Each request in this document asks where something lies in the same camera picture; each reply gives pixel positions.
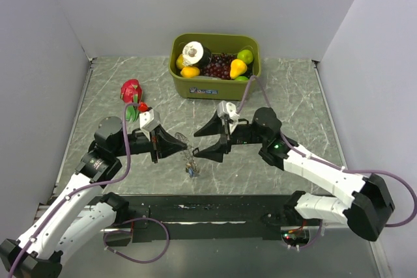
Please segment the large silver toothed keyring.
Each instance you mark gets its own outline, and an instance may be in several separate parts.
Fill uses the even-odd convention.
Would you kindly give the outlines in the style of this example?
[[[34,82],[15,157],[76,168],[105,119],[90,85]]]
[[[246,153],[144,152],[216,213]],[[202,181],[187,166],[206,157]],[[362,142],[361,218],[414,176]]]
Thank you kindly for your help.
[[[180,133],[180,132],[176,132],[175,133],[175,138],[178,139],[178,140],[180,140],[180,141],[182,141],[187,146],[187,149],[186,150],[183,150],[181,152],[182,153],[182,156],[183,156],[183,158],[185,160],[185,171],[186,171],[186,168],[187,167],[193,167],[194,170],[195,170],[195,172],[196,172],[196,174],[198,175],[199,174],[199,168],[197,166],[197,163],[194,160],[194,156],[192,154],[193,148],[192,148],[192,146],[191,146],[188,138],[185,135],[183,135],[182,133]]]

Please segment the blue tag key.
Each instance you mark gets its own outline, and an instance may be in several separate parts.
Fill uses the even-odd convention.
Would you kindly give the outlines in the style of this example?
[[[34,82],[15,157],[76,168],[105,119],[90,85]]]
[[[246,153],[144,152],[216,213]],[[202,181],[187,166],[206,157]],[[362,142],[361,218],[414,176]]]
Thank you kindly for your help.
[[[190,178],[196,177],[197,175],[193,167],[187,167],[186,172]]]

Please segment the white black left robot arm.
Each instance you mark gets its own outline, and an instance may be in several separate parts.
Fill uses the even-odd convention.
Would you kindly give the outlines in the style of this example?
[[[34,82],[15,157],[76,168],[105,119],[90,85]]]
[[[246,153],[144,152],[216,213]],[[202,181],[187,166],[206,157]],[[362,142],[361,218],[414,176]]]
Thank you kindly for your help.
[[[187,149],[186,143],[167,133],[157,118],[144,114],[145,129],[126,132],[119,117],[99,123],[94,140],[66,187],[40,219],[18,239],[1,244],[1,261],[9,277],[58,277],[63,264],[95,232],[110,225],[121,227],[129,218],[129,203],[103,189],[116,182],[120,157],[149,153],[152,161]],[[79,213],[96,196],[100,200],[85,217]]]

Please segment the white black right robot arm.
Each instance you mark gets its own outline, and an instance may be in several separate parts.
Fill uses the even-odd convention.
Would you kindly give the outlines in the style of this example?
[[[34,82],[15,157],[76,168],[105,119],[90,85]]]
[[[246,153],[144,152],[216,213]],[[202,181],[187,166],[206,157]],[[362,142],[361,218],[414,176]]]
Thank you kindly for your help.
[[[222,102],[212,118],[194,137],[219,135],[216,144],[195,149],[197,158],[221,163],[234,145],[260,144],[259,155],[270,166],[300,176],[329,194],[318,196],[294,192],[285,204],[286,220],[299,225],[303,220],[320,219],[347,225],[359,237],[378,239],[395,206],[386,182],[377,174],[345,173],[312,154],[292,139],[284,139],[281,121],[270,107],[261,107],[251,122],[240,118],[235,105]]]

